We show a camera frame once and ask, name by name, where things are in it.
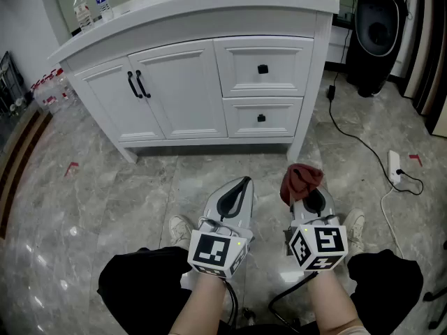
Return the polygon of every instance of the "cable plug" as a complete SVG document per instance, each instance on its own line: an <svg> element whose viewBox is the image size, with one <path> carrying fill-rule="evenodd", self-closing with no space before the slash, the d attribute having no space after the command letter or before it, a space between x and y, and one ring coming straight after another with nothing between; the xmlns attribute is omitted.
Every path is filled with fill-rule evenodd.
<svg viewBox="0 0 447 335"><path fill-rule="evenodd" d="M333 101L335 98L335 86L334 85L330 85L329 86L329 91L328 91L328 99L329 101Z"/></svg>

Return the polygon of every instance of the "white countertop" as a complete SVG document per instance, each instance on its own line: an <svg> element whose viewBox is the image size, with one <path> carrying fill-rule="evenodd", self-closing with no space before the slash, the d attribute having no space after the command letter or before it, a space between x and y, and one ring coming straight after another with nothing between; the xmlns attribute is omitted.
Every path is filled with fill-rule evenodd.
<svg viewBox="0 0 447 335"><path fill-rule="evenodd" d="M64 43L48 57L48 61L55 65L104 38L148 22L202 10L253 6L299 8L333 14L339 12L339 0L133 0L114 8L115 19L100 22L92 30L79 33Z"/></svg>

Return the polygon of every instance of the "black cable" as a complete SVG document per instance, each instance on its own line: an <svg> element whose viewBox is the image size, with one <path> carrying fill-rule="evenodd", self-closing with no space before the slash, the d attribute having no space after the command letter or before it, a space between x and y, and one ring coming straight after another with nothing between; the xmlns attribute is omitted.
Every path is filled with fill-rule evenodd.
<svg viewBox="0 0 447 335"><path fill-rule="evenodd" d="M237 313L239 312L239 303L237 302L237 296L236 296L236 293L235 293L233 287L231 286L231 284L226 279L224 279L223 282L225 283L225 285L230 293L232 301L234 300L233 304L235 307L235 314L233 317L233 323L230 326L230 331L232 331L232 330L236 329Z"/></svg>
<svg viewBox="0 0 447 335"><path fill-rule="evenodd" d="M354 16L354 5L356 4L356 0L352 0L352 7L351 7L351 14L352 16ZM346 42L348 40L348 36L349 36L349 32L351 32L350 29L348 29L348 33L346 34L346 37L344 38L344 46L343 46L343 53L342 53L342 60L340 61L340 63L343 63L343 57L344 57L344 50L346 49ZM335 87L335 81L337 81L339 72L337 72L337 74L335 75L334 78L334 82L332 83L332 85Z"/></svg>
<svg viewBox="0 0 447 335"><path fill-rule="evenodd" d="M230 326L230 332L231 332L231 318L233 317L233 311L235 310L235 300L233 298L233 293L228 291L230 293L230 298L231 298L231 313L230 313L230 317L228 318L228 322L227 324Z"/></svg>
<svg viewBox="0 0 447 335"><path fill-rule="evenodd" d="M278 319L280 319L287 327L290 327L294 332L297 334L301 334L297 329L295 329L291 324L287 322L283 317L280 316L274 309L273 304L276 303L281 298L284 298L287 294L290 294L292 292L295 292L298 288L302 287L304 284L306 284L308 281L314 279L316 276L318 276L318 273L315 271L312 274L310 274L308 277L304 278L299 283L295 284L293 287L289 288L285 292L282 292L281 294L278 294L275 298L272 299L272 301L268 304L268 310L272 312L274 316L276 316Z"/></svg>
<svg viewBox="0 0 447 335"><path fill-rule="evenodd" d="M348 134L348 133L345 133L342 129L340 129L339 128L339 126L337 125L337 123L335 123L335 120L334 120L334 117L332 116L332 110L331 110L331 108L332 108L332 99L329 99L329 115L330 115L330 118L332 119L332 122L333 122L333 124L335 125L335 128L337 128L337 130L341 133L341 134L343 134L343 135L346 135L346 136L348 136L348 137L353 137L354 139L357 139L359 142L361 142L363 145L365 145L375 156L376 156L376 158L377 158L377 160L379 161L379 164L380 164L380 166L381 166L381 168L382 168L382 171L383 171L383 174L385 175L385 178L388 180L388 182L390 183L390 185L396 190L396 191L398 191L398 192L400 192L400 193L404 193L404 192L407 192L407 193L412 193L413 195L416 195L416 196L419 196L423 191L424 191L424 183L422 182L422 180L420 180L420 179L416 179L416 178L414 178L414 177L411 177L411 176L409 176L408 174L406 174L403 170L399 170L400 171L400 174L404 174L404 175L406 175L406 176L408 176L410 179L413 179L413 180L416 180L416 181L419 181L420 183L421 183L421 185L422 185L422 190L420 190L420 192L419 193L414 193L413 191L411 191L411 190L408 190L408 189L404 189L404 190L401 190L400 188L397 188L396 186L394 186L394 184L391 182L391 180L388 178L388 174L387 174L387 172L385 171L385 168L384 168L384 166L383 166L383 163L382 163L382 160L380 160L380 158L379 158L379 155L377 155L377 153L368 145L368 144L366 144L363 140L361 140L358 136L356 136L356 135L352 135L352 134Z"/></svg>

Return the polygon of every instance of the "red tape marker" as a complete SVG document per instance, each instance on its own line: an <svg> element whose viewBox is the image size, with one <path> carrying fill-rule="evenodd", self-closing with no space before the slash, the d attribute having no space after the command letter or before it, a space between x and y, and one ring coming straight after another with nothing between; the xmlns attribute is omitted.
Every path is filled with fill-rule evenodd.
<svg viewBox="0 0 447 335"><path fill-rule="evenodd" d="M70 171L70 169L71 169L72 166L77 166L77 167L79 167L79 164L78 164L78 163L74 163L74 162L72 161L72 162L70 163L70 165L68 166L68 169L67 169L67 171L66 171L64 177L67 176L68 171Z"/></svg>
<svg viewBox="0 0 447 335"><path fill-rule="evenodd" d="M410 159L418 159L419 165L422 167L422 162L420 161L419 155L410 155Z"/></svg>

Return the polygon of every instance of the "gray tile floor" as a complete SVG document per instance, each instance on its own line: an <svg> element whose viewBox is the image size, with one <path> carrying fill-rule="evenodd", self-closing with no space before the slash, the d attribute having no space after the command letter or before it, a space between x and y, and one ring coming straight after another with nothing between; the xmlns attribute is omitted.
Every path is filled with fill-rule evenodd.
<svg viewBox="0 0 447 335"><path fill-rule="evenodd" d="M337 212L365 210L368 251L397 252L381 213L380 199L389 186L379 164L330 121L325 91L333 77L324 74L299 161L323 169ZM401 98L390 83L378 97L364 99L340 76L333 114L343 130L372 145L385 163L393 149L401 155L402 168L424 180L421 196L391 193L384 204L405 256L417 260L422 269L423 293L444 287L447 140L430 137L411 101ZM290 216L279 197L286 157L272 146L194 151L157 149L156 156L142 156L131 165L82 104L57 113L31 156L6 240L0 240L0 315L10 335L124 334L96 294L101 270L114 254L168 245L170 216L185 214L196 221L212 191L243 175L255 183L256 241L233 283L240 303L253 309L259 322L276 321L267 304L292 285L282 276L294 270L294 260L285 256L283 238ZM423 167L409 154L419 154ZM72 161L79 167L65 177ZM407 180L405 186L416 187ZM356 284L346 269L338 267L337 273L352 292ZM433 332L427 324L446 301L420 301L396 334L440 334L445 324ZM278 308L302 322L313 317L305 290Z"/></svg>

